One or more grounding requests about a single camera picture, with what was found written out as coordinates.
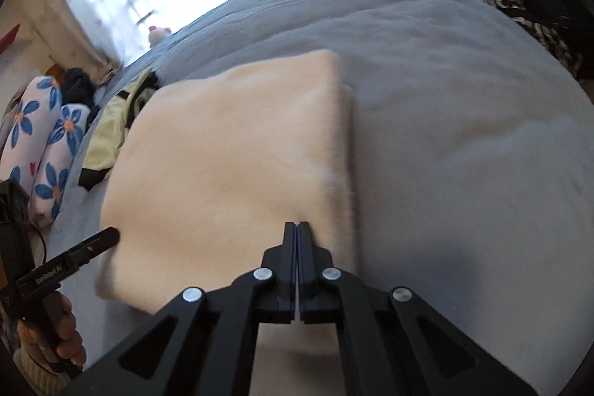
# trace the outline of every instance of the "black cable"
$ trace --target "black cable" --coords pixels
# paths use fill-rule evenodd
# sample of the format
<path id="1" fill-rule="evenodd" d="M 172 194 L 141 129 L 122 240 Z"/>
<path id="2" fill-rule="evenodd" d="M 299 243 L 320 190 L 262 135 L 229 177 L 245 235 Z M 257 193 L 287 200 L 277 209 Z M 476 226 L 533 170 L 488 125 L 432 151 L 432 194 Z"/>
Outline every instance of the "black cable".
<path id="1" fill-rule="evenodd" d="M 33 224 L 31 226 L 33 227 L 35 232 L 37 232 L 37 235 L 39 235 L 39 238 L 41 239 L 41 243 L 43 244 L 43 262 L 42 262 L 42 264 L 45 264 L 45 262 L 48 259 L 48 246 L 45 245 L 45 240 L 43 239 L 43 235 L 41 235 L 41 232 L 39 231 L 39 229 L 36 226 L 34 226 Z"/>

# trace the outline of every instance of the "white stuffed animal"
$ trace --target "white stuffed animal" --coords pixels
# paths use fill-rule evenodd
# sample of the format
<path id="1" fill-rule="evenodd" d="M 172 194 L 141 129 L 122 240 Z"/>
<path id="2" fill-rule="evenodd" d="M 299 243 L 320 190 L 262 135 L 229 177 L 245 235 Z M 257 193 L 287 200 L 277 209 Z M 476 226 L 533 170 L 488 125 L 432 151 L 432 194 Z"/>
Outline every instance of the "white stuffed animal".
<path id="1" fill-rule="evenodd" d="M 154 48 L 159 42 L 163 41 L 166 37 L 171 36 L 170 27 L 157 27 L 150 26 L 148 35 L 148 43 L 151 48 Z"/>

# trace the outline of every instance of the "gray bedspread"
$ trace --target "gray bedspread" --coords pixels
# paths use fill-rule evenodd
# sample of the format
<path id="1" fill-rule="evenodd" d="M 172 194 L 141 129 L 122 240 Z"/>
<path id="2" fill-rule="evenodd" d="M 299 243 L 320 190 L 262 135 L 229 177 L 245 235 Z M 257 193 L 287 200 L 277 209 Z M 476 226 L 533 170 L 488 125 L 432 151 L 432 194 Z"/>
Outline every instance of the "gray bedspread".
<path id="1" fill-rule="evenodd" d="M 541 395 L 557 394 L 594 340 L 594 108 L 500 12 L 480 0 L 230 0 L 121 71 L 103 103 L 147 66 L 170 84 L 320 48 L 339 54 L 355 93 L 365 282 L 408 285 Z M 50 256 L 100 228 L 108 182 L 76 186 L 92 132 Z M 158 190 L 166 174 L 147 176 Z M 90 363 L 147 317 L 96 297 L 96 269 L 63 285 Z M 330 394 L 332 378 L 316 377 Z"/>

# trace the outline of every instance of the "metal bolt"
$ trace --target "metal bolt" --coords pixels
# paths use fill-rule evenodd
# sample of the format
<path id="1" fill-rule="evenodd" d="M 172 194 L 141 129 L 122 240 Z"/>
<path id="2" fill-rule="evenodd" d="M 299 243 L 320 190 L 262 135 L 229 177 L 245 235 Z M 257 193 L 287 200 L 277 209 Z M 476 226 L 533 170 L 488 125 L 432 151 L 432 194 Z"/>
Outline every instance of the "metal bolt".
<path id="1" fill-rule="evenodd" d="M 398 302 L 408 302 L 412 299 L 412 292 L 406 287 L 396 287 L 392 291 L 392 297 Z"/>
<path id="2" fill-rule="evenodd" d="M 324 277 L 326 280 L 338 280 L 340 279 L 341 275 L 342 272 L 336 267 L 326 267 L 322 271 L 322 277 Z"/>
<path id="3" fill-rule="evenodd" d="M 254 279 L 268 280 L 270 277 L 272 277 L 272 271 L 268 267 L 260 267 L 254 270 Z"/>
<path id="4" fill-rule="evenodd" d="M 196 302 L 202 297 L 202 291 L 198 287 L 188 287 L 183 291 L 182 297 L 186 302 Z"/>

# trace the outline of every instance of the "red object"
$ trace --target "red object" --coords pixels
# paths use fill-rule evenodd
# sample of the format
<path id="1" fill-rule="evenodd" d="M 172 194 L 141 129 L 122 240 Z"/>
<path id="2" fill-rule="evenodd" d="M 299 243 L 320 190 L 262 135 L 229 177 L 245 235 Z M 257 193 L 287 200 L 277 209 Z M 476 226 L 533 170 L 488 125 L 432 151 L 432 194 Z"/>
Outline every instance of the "red object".
<path id="1" fill-rule="evenodd" d="M 17 37 L 17 32 L 19 32 L 19 27 L 21 27 L 21 25 L 17 24 L 4 36 L 4 38 L 0 39 L 0 54 L 6 51 L 6 48 L 13 43 L 14 38 Z"/>

